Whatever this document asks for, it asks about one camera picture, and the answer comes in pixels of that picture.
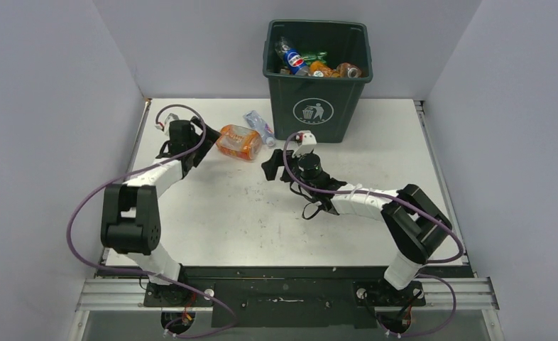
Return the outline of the crushed orange bottle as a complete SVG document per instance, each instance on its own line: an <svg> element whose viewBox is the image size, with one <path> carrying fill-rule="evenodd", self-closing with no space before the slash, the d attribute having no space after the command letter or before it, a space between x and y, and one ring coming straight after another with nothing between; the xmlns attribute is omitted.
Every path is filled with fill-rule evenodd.
<svg viewBox="0 0 558 341"><path fill-rule="evenodd" d="M229 124L220 131L216 146L221 153L244 161L253 161L263 142L260 134L253 129Z"/></svg>
<svg viewBox="0 0 558 341"><path fill-rule="evenodd" d="M351 63L341 63L335 70L343 78L360 78L363 74L359 67Z"/></svg>

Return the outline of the orange tea bottle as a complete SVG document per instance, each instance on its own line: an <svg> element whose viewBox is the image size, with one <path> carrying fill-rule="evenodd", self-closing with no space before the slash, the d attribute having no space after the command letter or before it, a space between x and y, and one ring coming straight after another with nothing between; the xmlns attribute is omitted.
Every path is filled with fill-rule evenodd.
<svg viewBox="0 0 558 341"><path fill-rule="evenodd" d="M341 75L336 70L331 69L320 60L316 60L310 64L310 72L311 76L313 77L341 77Z"/></svg>

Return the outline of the green plastic bottle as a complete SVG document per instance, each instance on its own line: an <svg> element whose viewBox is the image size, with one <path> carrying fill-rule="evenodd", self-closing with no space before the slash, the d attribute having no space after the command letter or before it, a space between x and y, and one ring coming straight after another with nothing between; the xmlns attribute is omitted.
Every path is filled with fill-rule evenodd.
<svg viewBox="0 0 558 341"><path fill-rule="evenodd" d="M313 62L319 61L323 64L327 64L327 51L311 51L304 52L301 54L302 59L307 65L311 65Z"/></svg>

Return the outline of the Pepsi bottle blue label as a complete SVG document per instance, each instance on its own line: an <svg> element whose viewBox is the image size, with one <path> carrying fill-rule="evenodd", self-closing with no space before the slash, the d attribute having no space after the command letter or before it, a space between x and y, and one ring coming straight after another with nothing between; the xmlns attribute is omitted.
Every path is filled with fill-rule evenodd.
<svg viewBox="0 0 558 341"><path fill-rule="evenodd" d="M284 36L275 42L275 52L285 63L293 75L310 76L310 67L304 61L301 54L295 49L292 43Z"/></svg>

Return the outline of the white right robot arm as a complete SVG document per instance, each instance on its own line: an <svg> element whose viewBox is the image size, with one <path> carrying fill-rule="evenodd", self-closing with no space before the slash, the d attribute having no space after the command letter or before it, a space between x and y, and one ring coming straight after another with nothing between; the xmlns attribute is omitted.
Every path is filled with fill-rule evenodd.
<svg viewBox="0 0 558 341"><path fill-rule="evenodd" d="M419 186L399 190L373 190L337 180L322 168L315 153L297 155L274 150L262 163L266 180L280 179L290 191L316 207L315 213L355 215L382 222L397 252L378 284L359 291L384 306L422 305L421 285L415 278L433 253L452 233L452 225Z"/></svg>

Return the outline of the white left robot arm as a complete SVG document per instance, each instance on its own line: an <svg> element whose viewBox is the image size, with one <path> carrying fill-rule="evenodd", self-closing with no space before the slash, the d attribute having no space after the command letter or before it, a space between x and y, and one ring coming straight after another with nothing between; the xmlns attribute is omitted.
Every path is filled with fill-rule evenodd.
<svg viewBox="0 0 558 341"><path fill-rule="evenodd" d="M101 242L143 271L149 279L148 297L179 306L196 294L189 290L182 264L161 244L158 199L201 163L220 133L204 126L197 117L173 120L166 128L168 140L150 169L124 183L105 187Z"/></svg>

